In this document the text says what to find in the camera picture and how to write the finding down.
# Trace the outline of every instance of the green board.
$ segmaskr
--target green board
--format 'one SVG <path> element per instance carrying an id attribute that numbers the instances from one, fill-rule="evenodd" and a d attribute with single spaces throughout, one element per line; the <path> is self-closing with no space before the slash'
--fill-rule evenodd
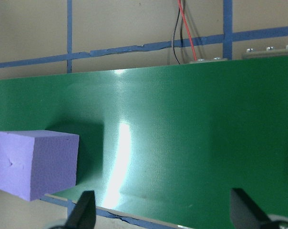
<path id="1" fill-rule="evenodd" d="M 0 80 L 0 130 L 36 129 L 80 135 L 58 196 L 227 229 L 241 187 L 288 217 L 288 57 Z"/>

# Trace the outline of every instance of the blue painter's tape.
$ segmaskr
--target blue painter's tape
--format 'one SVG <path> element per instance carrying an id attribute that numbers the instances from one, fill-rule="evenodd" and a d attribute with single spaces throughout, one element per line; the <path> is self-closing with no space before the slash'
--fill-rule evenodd
<path id="1" fill-rule="evenodd" d="M 28 59 L 28 60 L 2 62 L 0 63 L 0 68 L 18 67 L 18 66 L 25 66 L 25 65 L 32 65 L 32 64 L 41 64 L 41 63 L 52 63 L 52 62 L 60 62 L 60 61 L 66 61 L 66 60 L 89 58 L 89 57 L 90 57 L 90 54 L 87 52 L 76 52 L 76 53 L 68 53 L 68 54 L 63 54 L 63 55 L 48 56 L 48 57 L 41 57 L 41 58 Z"/>
<path id="2" fill-rule="evenodd" d="M 68 217 L 71 215 L 71 213 L 72 213 L 75 205 L 76 205 L 76 204 L 74 204 L 74 203 L 72 202 L 72 200 L 70 200 L 70 199 L 68 200 L 68 209 L 67 209 L 67 210 L 68 210 L 68 212 L 67 212 Z"/>
<path id="3" fill-rule="evenodd" d="M 232 42 L 233 42 L 233 2 L 224 0 L 224 41 L 223 41 L 223 58 L 232 59 Z"/>
<path id="4" fill-rule="evenodd" d="M 236 32 L 233 34 L 233 41 L 247 41 L 254 39 L 264 39 L 264 38 L 273 38 L 273 37 L 284 37 L 288 36 L 288 26 L 263 29 L 263 30 L 252 30 L 244 32 Z"/>
<path id="5" fill-rule="evenodd" d="M 40 63 L 51 63 L 51 62 L 59 62 L 59 61 L 66 61 L 66 60 L 67 60 L 67 55 L 64 54 L 64 55 L 48 56 L 48 57 L 41 57 L 41 58 L 28 59 L 28 60 L 3 62 L 3 63 L 0 63 L 0 68 L 17 67 L 17 66 L 24 66 L 24 65 L 40 64 Z"/>
<path id="6" fill-rule="evenodd" d="M 72 0 L 67 0 L 67 53 L 72 53 Z"/>
<path id="7" fill-rule="evenodd" d="M 169 226 L 165 226 L 165 225 L 161 225 L 161 224 L 157 224 L 157 223 L 152 223 L 152 222 L 148 222 L 148 221 L 141 220 L 141 219 L 134 219 L 132 217 L 118 216 L 118 215 L 115 215 L 115 214 L 110 213 L 108 211 L 101 210 L 101 209 L 96 209 L 96 214 L 98 216 L 103 216 L 103 217 L 107 217 L 107 218 L 111 218 L 111 219 L 120 219 L 121 221 L 127 222 L 129 224 L 137 225 L 139 227 L 148 228 L 148 229 L 173 229 L 172 227 L 169 227 Z"/>
<path id="8" fill-rule="evenodd" d="M 67 60 L 67 73 L 72 73 L 72 60 Z"/>
<path id="9" fill-rule="evenodd" d="M 207 44 L 216 44 L 216 43 L 224 43 L 223 55 L 227 58 L 232 57 L 232 41 L 247 41 L 253 39 L 264 39 L 264 38 L 273 38 L 273 37 L 282 37 L 288 36 L 288 26 L 280 27 L 280 28 L 271 28 L 271 29 L 263 29 L 263 30 L 255 30 L 255 31 L 243 31 L 236 32 L 232 34 L 232 37 L 227 34 L 218 34 L 207 37 L 197 37 L 193 38 L 194 45 L 207 45 Z M 190 43 L 188 39 L 176 40 L 176 47 L 189 47 Z M 2 62 L 0 63 L 0 68 L 6 67 L 17 67 L 17 66 L 25 66 L 31 64 L 41 64 L 41 63 L 51 63 L 51 62 L 60 62 L 67 60 L 77 60 L 83 58 L 91 58 L 91 57 L 99 57 L 110 54 L 117 53 L 126 53 L 126 52 L 148 52 L 148 51 L 156 51 L 161 49 L 166 49 L 171 47 L 171 42 L 157 42 L 150 43 L 144 45 L 133 45 L 126 47 L 119 47 L 113 49 L 102 49 L 102 50 L 93 50 L 89 52 L 75 52 L 68 53 L 64 55 L 56 55 L 56 56 L 48 56 L 41 57 L 36 59 L 28 59 L 28 60 L 20 60 L 20 61 L 12 61 L 12 62 Z M 72 71 L 72 62 L 67 63 L 67 72 Z"/>
<path id="10" fill-rule="evenodd" d="M 196 37 L 192 39 L 194 45 L 206 45 L 206 44 L 215 44 L 215 43 L 222 43 L 223 35 L 213 35 L 208 37 Z M 90 51 L 91 57 L 98 57 L 98 56 L 105 56 L 110 54 L 118 54 L 118 53 L 127 53 L 127 52 L 149 52 L 149 51 L 157 51 L 161 49 L 166 49 L 171 47 L 171 42 L 156 42 L 156 43 L 149 43 L 144 45 L 133 45 L 133 46 L 125 46 L 120 48 L 113 48 L 113 49 L 101 49 L 101 50 L 93 50 Z M 183 39 L 181 42 L 180 40 L 175 41 L 176 47 L 189 47 L 190 42 L 188 39 Z"/>
<path id="11" fill-rule="evenodd" d="M 67 0 L 67 53 L 72 53 L 72 0 Z M 67 73 L 72 72 L 72 60 L 67 60 Z"/>
<path id="12" fill-rule="evenodd" d="M 43 196 L 42 198 L 40 198 L 40 200 L 43 200 L 45 202 L 49 202 L 52 204 L 57 204 L 63 207 L 67 207 L 68 206 L 68 202 L 62 199 L 57 199 L 57 198 L 52 198 L 52 197 L 48 197 L 48 196 Z"/>

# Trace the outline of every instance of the black wire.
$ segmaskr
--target black wire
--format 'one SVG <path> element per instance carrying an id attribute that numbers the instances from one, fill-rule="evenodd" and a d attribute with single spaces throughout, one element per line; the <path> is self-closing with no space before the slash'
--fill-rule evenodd
<path id="1" fill-rule="evenodd" d="M 176 56 L 175 44 L 174 44 L 174 42 L 175 42 L 175 34 L 176 34 L 176 30 L 177 30 L 177 25 L 178 25 L 179 17 L 180 17 L 180 9 L 179 9 L 179 7 L 178 7 L 178 16 L 177 16 L 175 28 L 174 28 L 173 35 L 172 35 L 172 51 L 173 51 L 173 55 L 174 55 L 174 58 L 175 58 L 177 64 L 180 64 L 180 62 L 178 61 L 177 56 Z"/>

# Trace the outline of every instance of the purple foam cube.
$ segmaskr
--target purple foam cube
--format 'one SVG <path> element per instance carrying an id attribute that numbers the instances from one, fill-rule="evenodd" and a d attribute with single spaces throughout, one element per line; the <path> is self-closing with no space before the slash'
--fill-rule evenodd
<path id="1" fill-rule="evenodd" d="M 27 201 L 75 186 L 79 136 L 0 131 L 0 189 Z"/>

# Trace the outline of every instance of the white floor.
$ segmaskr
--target white floor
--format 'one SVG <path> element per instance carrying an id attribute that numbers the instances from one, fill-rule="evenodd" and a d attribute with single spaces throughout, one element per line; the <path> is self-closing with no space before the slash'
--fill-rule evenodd
<path id="1" fill-rule="evenodd" d="M 0 229 L 44 229 L 64 222 L 67 208 L 41 200 L 31 202 L 0 191 Z M 97 216 L 95 229 L 142 229 L 119 219 Z"/>

